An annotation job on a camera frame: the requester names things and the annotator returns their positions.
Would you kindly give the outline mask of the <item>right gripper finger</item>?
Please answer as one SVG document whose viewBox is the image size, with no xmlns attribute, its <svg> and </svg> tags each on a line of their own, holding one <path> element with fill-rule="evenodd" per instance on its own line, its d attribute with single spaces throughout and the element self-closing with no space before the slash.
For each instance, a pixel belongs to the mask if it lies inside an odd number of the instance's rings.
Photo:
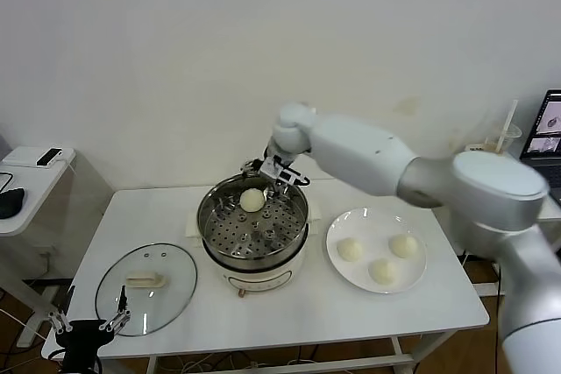
<svg viewBox="0 0 561 374">
<path fill-rule="evenodd" d="M 265 180 L 260 176 L 259 169 L 263 161 L 253 159 L 246 161 L 240 168 L 240 183 L 243 189 L 257 188 L 261 191 L 265 189 Z"/>
<path fill-rule="evenodd" d="M 278 196 L 288 196 L 293 187 L 306 187 L 310 179 L 300 173 L 281 171 L 273 183 L 266 189 L 266 198 L 272 199 Z"/>
</svg>

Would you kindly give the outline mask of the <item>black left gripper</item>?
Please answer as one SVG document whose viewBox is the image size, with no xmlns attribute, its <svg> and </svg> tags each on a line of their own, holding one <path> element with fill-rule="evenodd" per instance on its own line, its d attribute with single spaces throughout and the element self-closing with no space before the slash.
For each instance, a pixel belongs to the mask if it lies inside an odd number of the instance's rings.
<svg viewBox="0 0 561 374">
<path fill-rule="evenodd" d="M 111 332 L 118 334 L 131 318 L 125 285 L 121 286 L 117 312 L 107 321 L 69 321 L 67 310 L 73 294 L 74 286 L 70 286 L 61 304 L 47 316 L 60 346 L 58 352 L 64 354 L 59 373 L 103 373 L 98 350 L 110 343 Z"/>
</svg>

